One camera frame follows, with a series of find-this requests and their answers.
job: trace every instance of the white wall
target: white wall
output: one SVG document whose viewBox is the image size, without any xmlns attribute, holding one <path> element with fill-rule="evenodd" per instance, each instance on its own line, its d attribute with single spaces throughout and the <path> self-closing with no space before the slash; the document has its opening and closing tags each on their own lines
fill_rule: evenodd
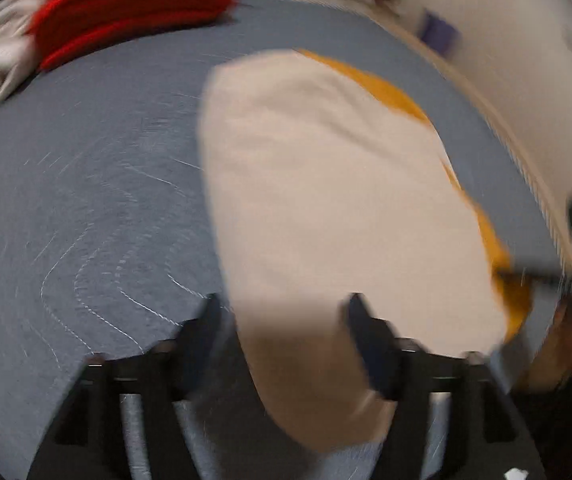
<svg viewBox="0 0 572 480">
<path fill-rule="evenodd" d="M 572 191 L 572 0 L 397 0 L 417 32 L 424 8 L 461 33 L 451 62 L 501 113 L 565 217 Z"/>
</svg>

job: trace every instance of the purple object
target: purple object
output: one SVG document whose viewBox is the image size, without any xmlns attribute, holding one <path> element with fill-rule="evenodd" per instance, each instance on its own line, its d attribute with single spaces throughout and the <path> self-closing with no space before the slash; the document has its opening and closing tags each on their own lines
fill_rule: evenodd
<svg viewBox="0 0 572 480">
<path fill-rule="evenodd" d="M 458 36 L 459 31 L 450 23 L 445 22 L 432 12 L 426 11 L 423 31 L 419 37 L 423 43 L 445 57 Z"/>
</svg>

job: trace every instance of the gray table surface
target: gray table surface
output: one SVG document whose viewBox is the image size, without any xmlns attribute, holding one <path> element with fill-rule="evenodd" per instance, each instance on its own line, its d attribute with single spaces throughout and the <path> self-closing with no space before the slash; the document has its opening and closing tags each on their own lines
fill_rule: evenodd
<svg viewBox="0 0 572 480">
<path fill-rule="evenodd" d="M 200 295 L 225 294 L 195 139 L 199 96 L 215 65 L 270 48 L 306 48 L 405 90 L 512 254 L 556 263 L 541 212 L 483 117 L 363 17 L 242 0 L 223 23 L 74 60 L 0 106 L 0 472 L 9 480 L 26 476 L 90 349 L 139 352 L 194 316 Z M 132 466 L 146 478 L 136 399 L 125 402 Z M 231 322 L 207 383 L 178 413 L 204 479 L 363 480 L 377 453 L 318 456 L 282 434 Z M 427 470 L 439 447 L 435 439 Z"/>
</svg>

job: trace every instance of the yellow object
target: yellow object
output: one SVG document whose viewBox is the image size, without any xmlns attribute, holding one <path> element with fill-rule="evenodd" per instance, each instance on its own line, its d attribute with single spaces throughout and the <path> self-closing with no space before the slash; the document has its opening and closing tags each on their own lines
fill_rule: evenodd
<svg viewBox="0 0 572 480">
<path fill-rule="evenodd" d="M 318 56 L 317 54 L 307 50 L 301 50 L 300 52 L 306 57 L 324 63 L 335 69 L 337 72 L 352 79 L 388 108 L 402 110 L 419 121 L 432 125 L 424 111 L 421 110 L 421 108 L 408 95 L 406 95 L 405 92 L 391 85 L 388 81 L 381 79 L 376 75 L 357 70 L 341 61 Z M 490 273 L 492 275 L 492 286 L 501 298 L 502 304 L 506 309 L 506 316 L 508 318 L 506 339 L 511 339 L 518 332 L 522 323 L 528 316 L 528 312 L 530 312 L 530 308 L 532 306 L 530 287 L 520 286 L 519 283 L 506 283 L 496 276 L 495 271 L 497 269 L 509 267 L 510 254 L 494 232 L 492 223 L 490 223 L 490 219 L 486 216 L 485 212 L 461 188 L 454 173 L 449 168 L 444 168 L 448 173 L 448 178 L 452 185 L 462 193 L 466 202 L 476 213 L 479 231 L 482 235 L 483 247 L 485 248 L 486 257 L 490 266 Z"/>
</svg>

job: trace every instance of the red fabric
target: red fabric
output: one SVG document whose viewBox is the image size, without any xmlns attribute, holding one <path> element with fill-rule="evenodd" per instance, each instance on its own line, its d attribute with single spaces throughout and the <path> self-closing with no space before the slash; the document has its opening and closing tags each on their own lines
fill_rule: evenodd
<svg viewBox="0 0 572 480">
<path fill-rule="evenodd" d="M 232 0 L 49 0 L 31 32 L 52 70 L 93 50 L 172 27 L 212 22 Z"/>
</svg>

